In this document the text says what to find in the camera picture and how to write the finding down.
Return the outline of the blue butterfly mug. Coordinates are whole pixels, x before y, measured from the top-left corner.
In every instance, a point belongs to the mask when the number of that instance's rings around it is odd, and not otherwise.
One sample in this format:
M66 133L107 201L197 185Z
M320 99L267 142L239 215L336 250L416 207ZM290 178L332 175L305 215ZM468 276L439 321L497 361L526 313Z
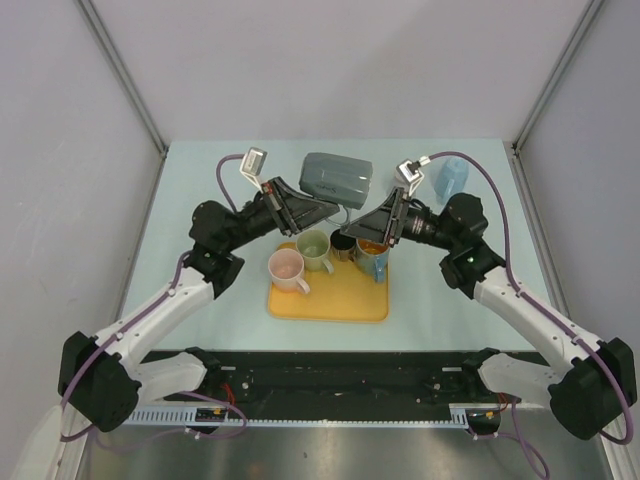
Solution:
M386 245L358 239L356 241L356 266L361 272L372 277L375 283L384 283L387 278L389 251L390 248Z

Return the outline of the light green mug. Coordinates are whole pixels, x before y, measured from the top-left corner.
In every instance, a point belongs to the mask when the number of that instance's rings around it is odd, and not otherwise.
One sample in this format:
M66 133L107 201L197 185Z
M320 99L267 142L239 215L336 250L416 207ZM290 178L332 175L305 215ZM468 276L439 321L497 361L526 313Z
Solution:
M330 261L331 243L325 232L305 231L296 240L296 250L303 257L308 271L334 273L334 266Z

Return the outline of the brown dark mug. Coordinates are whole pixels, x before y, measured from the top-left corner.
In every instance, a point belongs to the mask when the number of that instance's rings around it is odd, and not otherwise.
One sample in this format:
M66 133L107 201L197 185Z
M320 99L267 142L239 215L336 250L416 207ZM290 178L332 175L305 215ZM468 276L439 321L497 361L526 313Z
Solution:
M340 262L353 261L355 258L357 241L355 238L344 235L339 229L330 235L331 252Z

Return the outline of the dark grey mug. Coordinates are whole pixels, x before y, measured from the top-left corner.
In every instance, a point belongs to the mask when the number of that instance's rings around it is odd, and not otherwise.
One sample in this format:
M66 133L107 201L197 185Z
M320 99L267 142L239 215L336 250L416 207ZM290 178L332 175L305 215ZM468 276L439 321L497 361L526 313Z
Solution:
M370 161L324 152L308 153L302 163L300 189L315 198L336 203L345 210L341 223L327 219L336 227L346 226L353 210L360 210L369 195L373 177Z

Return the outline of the pink mug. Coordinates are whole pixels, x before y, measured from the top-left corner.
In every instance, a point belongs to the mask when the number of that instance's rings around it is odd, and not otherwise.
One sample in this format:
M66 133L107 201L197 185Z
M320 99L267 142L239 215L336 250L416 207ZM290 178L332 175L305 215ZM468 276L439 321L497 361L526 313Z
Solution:
M268 260L268 270L278 290L310 293L310 286L305 280L304 259L296 250L284 248L274 252Z

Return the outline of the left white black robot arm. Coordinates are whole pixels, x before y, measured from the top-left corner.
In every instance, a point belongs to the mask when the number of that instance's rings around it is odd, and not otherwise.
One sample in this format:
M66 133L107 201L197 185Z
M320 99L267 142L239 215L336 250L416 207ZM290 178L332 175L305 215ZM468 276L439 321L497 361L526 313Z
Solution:
M54 478L64 444L92 430L115 430L140 404L189 392L202 400L214 397L221 376L199 350L153 362L145 357L234 283L244 265L236 249L274 230L301 233L338 210L337 203L300 193L280 177L259 185L239 211L214 200L200 203L191 217L193 245L180 255L172 279L130 315L91 336L77 332L65 341L61 401L30 434L13 478Z

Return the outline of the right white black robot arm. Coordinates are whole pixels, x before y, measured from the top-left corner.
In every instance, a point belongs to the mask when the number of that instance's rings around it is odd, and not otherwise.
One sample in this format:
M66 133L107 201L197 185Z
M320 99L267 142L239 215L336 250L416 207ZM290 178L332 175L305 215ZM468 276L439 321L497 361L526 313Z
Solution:
M508 260L485 242L488 226L481 200L454 195L439 214L397 188L377 209L343 227L343 234L394 247L402 239L446 251L440 270L446 284L478 302L514 328L544 359L517 360L486 348L461 376L473 401L491 394L549 409L573 436L589 440L622 417L634 434L630 408L637 401L632 349L621 339L604 341L544 304L520 282Z

